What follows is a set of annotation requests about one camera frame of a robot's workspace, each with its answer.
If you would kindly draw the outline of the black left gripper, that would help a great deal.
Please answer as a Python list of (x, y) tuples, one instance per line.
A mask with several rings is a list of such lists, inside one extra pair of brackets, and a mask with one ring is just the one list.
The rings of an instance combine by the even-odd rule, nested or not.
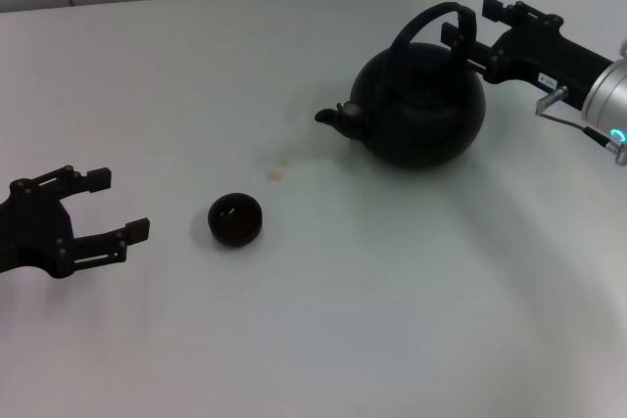
[(63, 279), (76, 271), (125, 262), (130, 246), (148, 240), (148, 218), (76, 238), (61, 203), (80, 193), (107, 190), (111, 184), (112, 172), (106, 167), (81, 174), (71, 165), (12, 182), (8, 199), (0, 204), (0, 274), (35, 267)]

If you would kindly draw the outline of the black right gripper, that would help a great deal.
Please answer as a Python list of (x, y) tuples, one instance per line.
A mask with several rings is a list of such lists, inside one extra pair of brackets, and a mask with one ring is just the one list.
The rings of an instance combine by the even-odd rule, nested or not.
[(522, 1), (505, 6), (484, 0), (482, 16), (512, 27), (492, 48), (477, 40), (475, 23), (444, 23), (441, 42), (450, 47), (456, 66), (476, 71), (489, 83), (520, 80), (548, 92), (552, 88), (541, 81), (543, 74), (567, 89), (566, 104), (581, 110), (593, 84), (611, 65), (611, 60), (564, 38), (558, 29), (562, 17)]

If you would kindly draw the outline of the black round teapot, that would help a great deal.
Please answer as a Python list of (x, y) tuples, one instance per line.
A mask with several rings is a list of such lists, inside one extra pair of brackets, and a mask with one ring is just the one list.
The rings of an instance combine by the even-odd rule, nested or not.
[[(447, 14), (456, 14), (461, 34), (453, 46), (415, 41)], [(317, 112), (315, 121), (397, 166), (429, 168), (455, 159), (475, 140), (486, 113), (480, 78), (466, 56), (476, 31), (474, 12), (459, 3), (426, 9), (366, 63), (348, 101)]]

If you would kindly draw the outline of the small black teacup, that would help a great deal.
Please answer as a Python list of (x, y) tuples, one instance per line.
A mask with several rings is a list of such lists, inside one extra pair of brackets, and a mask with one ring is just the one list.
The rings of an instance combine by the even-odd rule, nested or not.
[(229, 248), (240, 248), (260, 235), (263, 210), (252, 196), (230, 193), (212, 203), (207, 220), (213, 237), (219, 243)]

